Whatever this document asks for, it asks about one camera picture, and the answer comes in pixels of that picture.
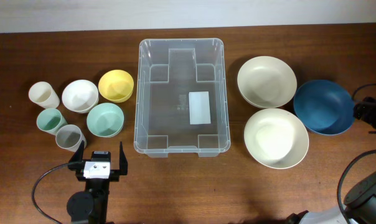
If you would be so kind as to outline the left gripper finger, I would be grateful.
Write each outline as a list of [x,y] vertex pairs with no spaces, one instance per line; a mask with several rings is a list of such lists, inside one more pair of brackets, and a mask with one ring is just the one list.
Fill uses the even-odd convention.
[[70,158],[69,162],[81,162],[83,159],[84,148],[85,148],[85,141],[82,140],[77,151]]
[[120,159],[119,159],[119,171],[127,172],[128,171],[128,161],[123,150],[123,143],[120,142]]

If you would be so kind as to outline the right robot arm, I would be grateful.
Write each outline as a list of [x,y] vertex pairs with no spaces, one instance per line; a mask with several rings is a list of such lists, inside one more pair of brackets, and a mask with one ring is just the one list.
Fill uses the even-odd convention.
[[[376,133],[376,99],[368,96],[356,104],[354,117],[372,125]],[[345,168],[337,186],[337,207],[318,213],[293,213],[285,223],[376,223],[376,171],[354,185],[341,198],[342,184],[348,172],[356,162],[372,154],[376,154],[376,149],[360,154]]]

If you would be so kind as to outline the cream cup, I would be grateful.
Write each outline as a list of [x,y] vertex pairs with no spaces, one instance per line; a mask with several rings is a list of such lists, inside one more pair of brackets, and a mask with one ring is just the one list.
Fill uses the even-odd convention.
[[33,84],[29,89],[28,95],[31,102],[45,109],[57,108],[60,104],[58,95],[47,82]]

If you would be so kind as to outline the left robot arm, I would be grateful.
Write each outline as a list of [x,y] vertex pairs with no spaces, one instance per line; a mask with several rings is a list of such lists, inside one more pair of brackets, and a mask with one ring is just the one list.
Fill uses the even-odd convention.
[[72,223],[106,223],[110,183],[128,174],[128,161],[122,143],[118,169],[111,168],[111,152],[94,151],[91,159],[84,159],[84,148],[82,141],[69,160],[69,170],[75,172],[78,181],[85,183],[85,189],[69,198],[67,213]]

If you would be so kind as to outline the cream bowl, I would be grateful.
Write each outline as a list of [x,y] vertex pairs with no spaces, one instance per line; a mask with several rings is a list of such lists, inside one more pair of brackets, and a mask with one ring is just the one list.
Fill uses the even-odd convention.
[[276,57],[258,56],[240,67],[237,85],[249,104],[257,108],[277,108],[293,98],[298,83],[287,63]]
[[257,111],[243,132],[245,146],[254,160],[272,169],[298,165],[308,153],[309,134],[289,111],[268,108]]

